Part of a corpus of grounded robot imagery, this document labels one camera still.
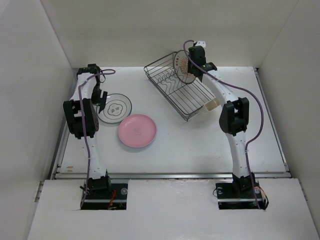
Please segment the white plate red print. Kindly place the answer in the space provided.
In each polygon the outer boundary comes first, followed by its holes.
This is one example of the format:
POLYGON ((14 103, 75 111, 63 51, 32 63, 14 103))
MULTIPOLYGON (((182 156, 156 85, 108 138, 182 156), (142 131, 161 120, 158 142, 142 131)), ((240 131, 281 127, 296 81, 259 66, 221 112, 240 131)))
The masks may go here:
POLYGON ((196 77, 188 73, 189 59, 183 50, 179 50, 173 58, 173 69, 177 78, 186 85, 192 84, 196 77))

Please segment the pink plastic plate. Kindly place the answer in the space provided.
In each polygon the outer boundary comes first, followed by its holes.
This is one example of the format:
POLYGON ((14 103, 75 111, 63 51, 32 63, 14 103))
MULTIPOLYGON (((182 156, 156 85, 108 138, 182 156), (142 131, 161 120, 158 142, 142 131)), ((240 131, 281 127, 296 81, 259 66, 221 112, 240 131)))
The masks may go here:
POLYGON ((126 117, 118 127, 118 137, 122 143, 133 148, 144 147, 156 138, 157 125, 144 114, 126 117))

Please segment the blue plastic plate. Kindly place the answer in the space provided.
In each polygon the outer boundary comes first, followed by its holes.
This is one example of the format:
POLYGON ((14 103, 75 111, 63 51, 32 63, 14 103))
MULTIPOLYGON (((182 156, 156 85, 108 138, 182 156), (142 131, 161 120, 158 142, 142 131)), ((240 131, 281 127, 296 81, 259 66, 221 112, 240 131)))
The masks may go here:
POLYGON ((145 151, 147 149, 149 149, 152 145, 154 144, 154 141, 151 142, 150 144, 143 146, 143 147, 131 147, 128 145, 125 145, 123 142, 119 142, 119 146, 120 148, 125 151, 125 152, 129 152, 129 153, 139 153, 142 151, 145 151))

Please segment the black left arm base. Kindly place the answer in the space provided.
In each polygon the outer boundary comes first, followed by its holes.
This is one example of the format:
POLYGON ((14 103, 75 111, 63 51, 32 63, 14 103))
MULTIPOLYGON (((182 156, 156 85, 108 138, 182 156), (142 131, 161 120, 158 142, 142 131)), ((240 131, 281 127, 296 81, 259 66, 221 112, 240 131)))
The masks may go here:
POLYGON ((103 179, 89 179, 83 190, 81 210, 126 210, 128 182, 105 182, 103 179))

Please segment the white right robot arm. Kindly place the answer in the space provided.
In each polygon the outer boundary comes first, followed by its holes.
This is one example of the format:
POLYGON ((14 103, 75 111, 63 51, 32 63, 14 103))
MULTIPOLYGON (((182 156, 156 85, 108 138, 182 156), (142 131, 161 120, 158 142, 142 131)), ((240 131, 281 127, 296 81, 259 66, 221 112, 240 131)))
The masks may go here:
POLYGON ((246 97, 236 96, 226 84, 209 76, 217 67, 206 62, 205 49, 200 45, 188 49, 187 72, 195 75, 207 86, 217 98, 222 107, 219 117, 220 129, 225 133, 232 157, 232 193, 243 197, 250 191, 251 179, 246 161, 246 130, 249 123, 249 100, 246 97))

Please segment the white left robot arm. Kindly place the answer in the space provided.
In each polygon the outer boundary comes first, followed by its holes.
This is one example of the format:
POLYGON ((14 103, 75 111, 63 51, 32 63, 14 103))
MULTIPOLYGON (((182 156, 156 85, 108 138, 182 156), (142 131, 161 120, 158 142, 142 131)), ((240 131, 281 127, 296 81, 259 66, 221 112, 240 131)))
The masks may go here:
POLYGON ((105 109, 108 96, 108 93, 101 89, 101 76, 106 74, 107 72, 95 63, 79 68, 75 91, 69 100, 63 102, 69 132, 84 144, 87 174, 82 189, 86 195, 98 195, 103 199, 112 192, 110 177, 100 158, 97 143, 100 127, 98 113, 105 109))

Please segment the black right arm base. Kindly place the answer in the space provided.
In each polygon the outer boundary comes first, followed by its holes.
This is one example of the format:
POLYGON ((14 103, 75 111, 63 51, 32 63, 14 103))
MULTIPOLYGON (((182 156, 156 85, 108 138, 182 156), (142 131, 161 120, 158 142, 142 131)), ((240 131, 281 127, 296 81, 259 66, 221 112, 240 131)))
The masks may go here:
POLYGON ((266 210, 269 199, 258 182, 252 188, 238 190, 233 182, 218 182, 212 194, 217 198, 219 210, 266 210))

